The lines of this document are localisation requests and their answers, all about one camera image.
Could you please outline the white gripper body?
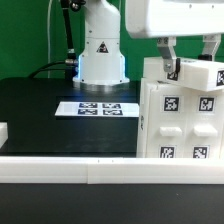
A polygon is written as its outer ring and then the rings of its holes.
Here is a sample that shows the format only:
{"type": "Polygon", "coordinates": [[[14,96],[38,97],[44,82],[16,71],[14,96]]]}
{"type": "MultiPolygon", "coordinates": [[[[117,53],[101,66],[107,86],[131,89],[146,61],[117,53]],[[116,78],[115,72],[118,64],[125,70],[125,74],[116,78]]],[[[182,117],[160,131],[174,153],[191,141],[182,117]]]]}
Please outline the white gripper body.
{"type": "Polygon", "coordinates": [[[132,38],[224,33],[224,0],[126,0],[125,26],[132,38]]]}

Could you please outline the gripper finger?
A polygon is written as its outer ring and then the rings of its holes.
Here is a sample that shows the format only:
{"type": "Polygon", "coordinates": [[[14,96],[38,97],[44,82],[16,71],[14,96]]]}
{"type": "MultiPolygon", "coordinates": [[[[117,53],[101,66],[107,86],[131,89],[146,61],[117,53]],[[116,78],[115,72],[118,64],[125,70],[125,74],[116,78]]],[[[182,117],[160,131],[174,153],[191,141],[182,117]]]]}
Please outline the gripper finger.
{"type": "Polygon", "coordinates": [[[159,37],[157,39],[157,48],[163,59],[163,68],[167,73],[180,72],[180,59],[175,54],[175,37],[159,37]]]}
{"type": "Polygon", "coordinates": [[[214,61],[215,55],[221,43],[220,34],[211,34],[203,36],[204,47],[202,53],[198,56],[199,60],[214,61]]]}

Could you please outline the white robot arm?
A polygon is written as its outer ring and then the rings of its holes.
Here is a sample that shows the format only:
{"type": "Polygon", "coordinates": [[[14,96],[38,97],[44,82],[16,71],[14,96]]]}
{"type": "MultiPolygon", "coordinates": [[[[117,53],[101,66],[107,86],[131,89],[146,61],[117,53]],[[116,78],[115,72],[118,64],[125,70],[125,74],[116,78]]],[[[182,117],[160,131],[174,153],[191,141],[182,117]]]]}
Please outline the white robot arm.
{"type": "MultiPolygon", "coordinates": [[[[214,60],[224,34],[224,0],[126,0],[125,25],[133,38],[157,40],[160,55],[144,60],[145,78],[201,91],[224,89],[224,63],[214,60]],[[203,38],[199,58],[175,55],[178,36],[203,38]]],[[[87,0],[85,50],[74,80],[100,86],[126,83],[119,42],[119,11],[107,0],[87,0]]]]}

